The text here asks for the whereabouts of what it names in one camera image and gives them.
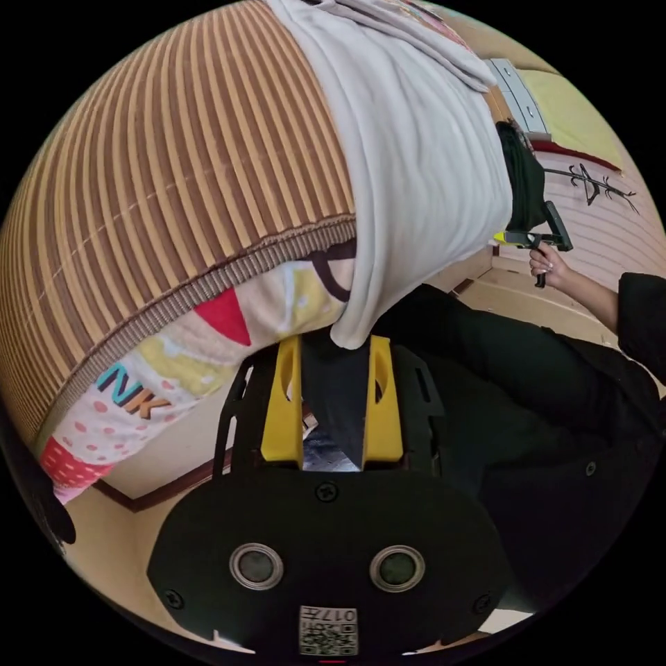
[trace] yellow bracket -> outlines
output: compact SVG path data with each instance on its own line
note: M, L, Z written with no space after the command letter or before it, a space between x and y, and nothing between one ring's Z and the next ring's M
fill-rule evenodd
M398 391L388 338L370 338L368 401L363 439L363 465L397 463L403 454Z
M299 336L283 340L277 350L275 376L266 412L262 457L268 463L295 463L303 469ZM287 395L291 385L291 396ZM370 368L363 442L366 463L397 463L403 455L398 392L388 338L370 338Z
M291 398L287 395L291 384ZM262 456L268 463L296 463L303 469L303 406L300 385L300 337L280 343L268 402Z
M501 245L515 245L515 243L507 243L506 240L504 240L504 232L501 232L499 234L495 234L493 236L493 239L496 240L499 244Z

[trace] label sticker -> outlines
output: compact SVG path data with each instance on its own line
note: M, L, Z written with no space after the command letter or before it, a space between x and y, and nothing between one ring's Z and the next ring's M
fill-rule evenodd
M359 653L356 608L301 606L300 653L314 657L354 656Z

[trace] brown striped fabric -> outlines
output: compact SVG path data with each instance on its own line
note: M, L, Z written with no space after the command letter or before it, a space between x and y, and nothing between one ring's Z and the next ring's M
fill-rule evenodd
M260 0L138 49L47 139L0 234L0 392L19 433L202 300L349 240L354 215L323 93Z

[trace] black pants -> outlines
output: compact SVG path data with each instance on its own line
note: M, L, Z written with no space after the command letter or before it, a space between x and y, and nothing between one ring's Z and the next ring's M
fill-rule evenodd
M423 285L373 333L428 364L447 412L451 479L461 490L476 496L490 466L560 463L607 445L614 388L538 326L473 310ZM516 576L499 608L534 612Z
M438 388L457 404L451 384L460 381L516 416L529 411L555 428L606 432L609 382L536 325L473 310L424 284L383 315L373 333L427 356Z

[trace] red trim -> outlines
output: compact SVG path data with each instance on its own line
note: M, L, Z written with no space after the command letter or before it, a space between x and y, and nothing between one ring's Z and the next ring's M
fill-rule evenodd
M594 162L599 164L602 167L606 167L611 171L621 171L622 169L619 166L615 166L610 162L602 160L600 157L595 157L594 155L588 155L587 153L579 153L578 151L572 151L569 148L563 148L553 141L530 141L532 148L535 151L540 153L556 153L558 155L570 155L571 157L577 157L580 160L588 160L589 162Z

